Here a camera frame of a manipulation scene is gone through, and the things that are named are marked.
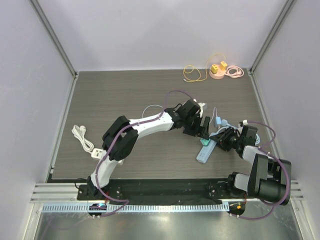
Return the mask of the teal plug adapter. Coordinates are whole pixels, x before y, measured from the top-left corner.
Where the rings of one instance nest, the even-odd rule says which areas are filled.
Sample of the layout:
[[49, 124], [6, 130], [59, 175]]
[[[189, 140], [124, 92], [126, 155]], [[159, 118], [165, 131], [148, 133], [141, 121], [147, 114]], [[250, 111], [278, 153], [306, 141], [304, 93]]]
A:
[[205, 147], [209, 145], [210, 141], [211, 141], [210, 139], [204, 139], [204, 138], [200, 139], [201, 144]]

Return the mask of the blue USB charger plug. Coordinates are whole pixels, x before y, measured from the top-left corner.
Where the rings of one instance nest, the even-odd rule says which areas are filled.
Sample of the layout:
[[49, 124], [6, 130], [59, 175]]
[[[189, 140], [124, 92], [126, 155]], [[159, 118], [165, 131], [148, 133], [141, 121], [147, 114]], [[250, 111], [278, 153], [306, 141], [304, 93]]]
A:
[[219, 128], [222, 125], [222, 120], [219, 116], [216, 116], [214, 118], [214, 125], [216, 128]]

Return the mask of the white USB power strip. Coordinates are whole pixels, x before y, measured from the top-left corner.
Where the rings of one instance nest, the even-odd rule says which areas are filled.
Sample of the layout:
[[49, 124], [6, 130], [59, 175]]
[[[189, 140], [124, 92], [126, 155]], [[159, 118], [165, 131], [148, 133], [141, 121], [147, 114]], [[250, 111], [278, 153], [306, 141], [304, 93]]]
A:
[[104, 151], [99, 148], [94, 148], [91, 152], [90, 155], [94, 160], [100, 160]]

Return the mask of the light blue power strip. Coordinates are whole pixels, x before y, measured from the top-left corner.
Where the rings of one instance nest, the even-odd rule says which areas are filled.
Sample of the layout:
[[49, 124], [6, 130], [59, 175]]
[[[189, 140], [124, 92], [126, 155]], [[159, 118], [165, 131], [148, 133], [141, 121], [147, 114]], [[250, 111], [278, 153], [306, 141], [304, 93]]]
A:
[[210, 140], [210, 143], [208, 146], [202, 146], [200, 152], [198, 153], [197, 157], [196, 157], [196, 160], [199, 162], [199, 163], [202, 163], [202, 164], [205, 164], [211, 153], [213, 152], [215, 146], [217, 145], [217, 143], [213, 140]]

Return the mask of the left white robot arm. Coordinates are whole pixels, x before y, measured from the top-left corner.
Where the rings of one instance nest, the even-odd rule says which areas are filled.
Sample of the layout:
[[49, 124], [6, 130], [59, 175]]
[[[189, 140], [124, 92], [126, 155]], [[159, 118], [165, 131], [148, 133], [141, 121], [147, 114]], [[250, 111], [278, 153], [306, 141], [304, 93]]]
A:
[[137, 140], [158, 132], [183, 128], [192, 137], [209, 139], [210, 117], [203, 117], [206, 103], [194, 99], [160, 113], [140, 119], [118, 117], [102, 137], [102, 154], [94, 172], [87, 179], [87, 195], [100, 200], [119, 161], [132, 152]]

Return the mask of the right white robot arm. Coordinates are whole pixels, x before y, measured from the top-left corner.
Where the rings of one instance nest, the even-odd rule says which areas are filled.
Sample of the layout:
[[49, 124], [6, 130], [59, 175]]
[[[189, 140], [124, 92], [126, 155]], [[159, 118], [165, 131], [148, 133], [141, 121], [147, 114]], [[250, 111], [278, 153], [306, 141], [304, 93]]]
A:
[[291, 191], [291, 162], [275, 159], [270, 153], [256, 146], [254, 126], [244, 125], [240, 129], [231, 126], [209, 138], [225, 152], [232, 149], [239, 157], [251, 164], [250, 174], [233, 172], [225, 185], [231, 198], [246, 194], [271, 206], [287, 205]]

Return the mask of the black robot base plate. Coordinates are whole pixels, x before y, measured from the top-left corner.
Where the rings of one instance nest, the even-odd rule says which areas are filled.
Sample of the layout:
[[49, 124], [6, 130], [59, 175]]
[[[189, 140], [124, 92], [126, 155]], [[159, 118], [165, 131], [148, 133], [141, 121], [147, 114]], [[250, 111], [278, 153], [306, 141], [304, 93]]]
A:
[[106, 207], [217, 207], [223, 201], [232, 213], [242, 214], [250, 197], [231, 189], [226, 178], [112, 179], [98, 190], [91, 183], [78, 187], [77, 199], [93, 201], [91, 209]]

